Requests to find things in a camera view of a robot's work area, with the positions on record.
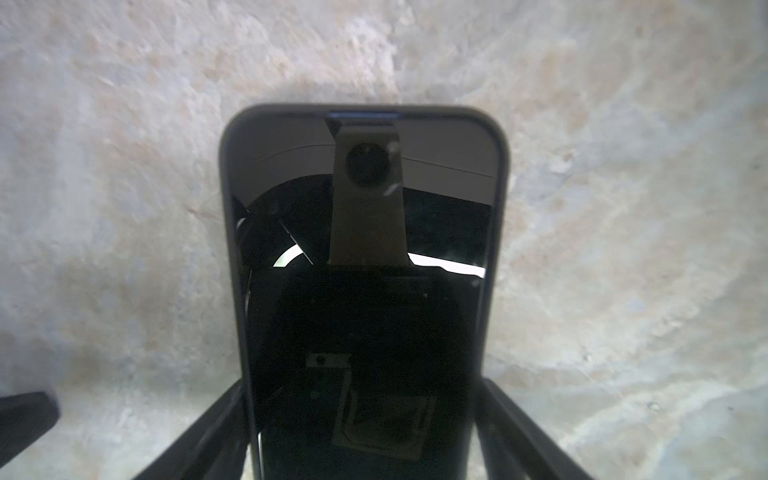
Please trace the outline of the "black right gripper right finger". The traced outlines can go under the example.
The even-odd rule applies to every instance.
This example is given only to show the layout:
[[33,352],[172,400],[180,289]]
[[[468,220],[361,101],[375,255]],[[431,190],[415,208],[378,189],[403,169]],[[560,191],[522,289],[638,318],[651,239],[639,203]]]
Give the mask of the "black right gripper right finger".
[[591,479],[498,385],[487,378],[478,384],[475,424],[490,479]]

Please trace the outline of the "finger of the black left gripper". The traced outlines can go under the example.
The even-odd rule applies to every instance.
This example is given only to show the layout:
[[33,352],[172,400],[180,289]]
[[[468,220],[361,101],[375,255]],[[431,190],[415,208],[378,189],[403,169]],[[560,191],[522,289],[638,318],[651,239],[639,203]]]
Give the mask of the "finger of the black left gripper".
[[1,462],[4,467],[51,430],[60,418],[57,401],[46,392],[1,398]]

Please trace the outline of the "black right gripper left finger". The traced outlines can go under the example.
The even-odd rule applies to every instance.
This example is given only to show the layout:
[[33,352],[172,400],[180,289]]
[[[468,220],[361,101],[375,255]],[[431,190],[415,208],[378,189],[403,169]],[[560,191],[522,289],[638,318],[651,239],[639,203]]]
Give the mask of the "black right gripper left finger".
[[241,381],[235,382],[136,480],[239,479],[249,443]]

